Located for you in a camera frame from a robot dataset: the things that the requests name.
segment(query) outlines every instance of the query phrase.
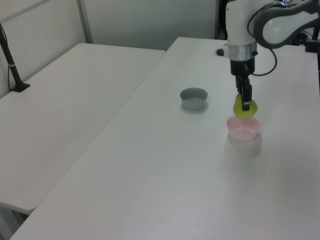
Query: pink bowl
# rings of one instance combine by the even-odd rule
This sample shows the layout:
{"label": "pink bowl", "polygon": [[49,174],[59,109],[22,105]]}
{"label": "pink bowl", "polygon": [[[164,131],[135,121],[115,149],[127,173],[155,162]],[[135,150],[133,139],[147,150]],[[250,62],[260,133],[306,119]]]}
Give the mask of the pink bowl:
{"label": "pink bowl", "polygon": [[254,139],[260,130],[260,123],[254,117],[242,119],[231,116],[226,121],[230,137],[238,141],[250,141]]}

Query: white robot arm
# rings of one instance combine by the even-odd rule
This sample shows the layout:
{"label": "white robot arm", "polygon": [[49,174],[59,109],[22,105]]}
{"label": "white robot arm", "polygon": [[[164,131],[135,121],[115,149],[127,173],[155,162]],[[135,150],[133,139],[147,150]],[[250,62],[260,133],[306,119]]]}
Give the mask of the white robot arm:
{"label": "white robot arm", "polygon": [[[319,2],[306,0],[297,5],[285,5],[272,0],[228,2],[225,14],[228,58],[236,87],[241,94],[243,111],[250,109],[249,102],[252,100],[252,86],[248,76],[255,71],[257,43],[272,51],[287,44],[303,29],[319,23]],[[226,55],[221,49],[217,54]]]}

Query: white wall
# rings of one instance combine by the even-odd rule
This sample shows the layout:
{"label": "white wall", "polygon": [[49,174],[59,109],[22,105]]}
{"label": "white wall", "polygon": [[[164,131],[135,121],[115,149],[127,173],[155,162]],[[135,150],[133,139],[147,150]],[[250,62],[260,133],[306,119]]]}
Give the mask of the white wall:
{"label": "white wall", "polygon": [[[49,0],[2,26],[23,81],[85,42],[77,0]],[[0,98],[8,93],[7,66],[0,50]]]}
{"label": "white wall", "polygon": [[213,39],[218,25],[219,0],[80,2],[94,44],[166,51],[177,37]]}

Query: yellow-green object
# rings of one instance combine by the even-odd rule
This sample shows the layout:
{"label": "yellow-green object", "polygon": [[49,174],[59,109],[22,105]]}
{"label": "yellow-green object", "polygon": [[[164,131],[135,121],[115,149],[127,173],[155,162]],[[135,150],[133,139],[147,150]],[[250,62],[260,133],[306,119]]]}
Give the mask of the yellow-green object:
{"label": "yellow-green object", "polygon": [[233,105],[233,112],[234,112],[234,115],[236,115],[238,118],[240,118],[240,119],[252,118],[256,114],[257,110],[258,110],[258,106],[257,106],[256,102],[252,100],[249,102],[249,110],[243,111],[242,110],[241,95],[238,94],[235,97],[235,102]]}

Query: table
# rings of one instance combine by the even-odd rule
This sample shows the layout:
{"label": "table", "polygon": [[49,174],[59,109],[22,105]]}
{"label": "table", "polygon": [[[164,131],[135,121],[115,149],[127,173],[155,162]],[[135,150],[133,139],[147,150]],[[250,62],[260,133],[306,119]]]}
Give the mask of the table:
{"label": "table", "polygon": [[81,43],[0,100],[0,206],[30,214],[164,51]]}
{"label": "table", "polygon": [[[261,133],[237,142],[223,44],[178,38],[12,240],[318,240],[317,56],[275,50],[276,70],[251,77]],[[263,73],[273,57],[258,51]],[[205,109],[181,108],[188,87]]]}

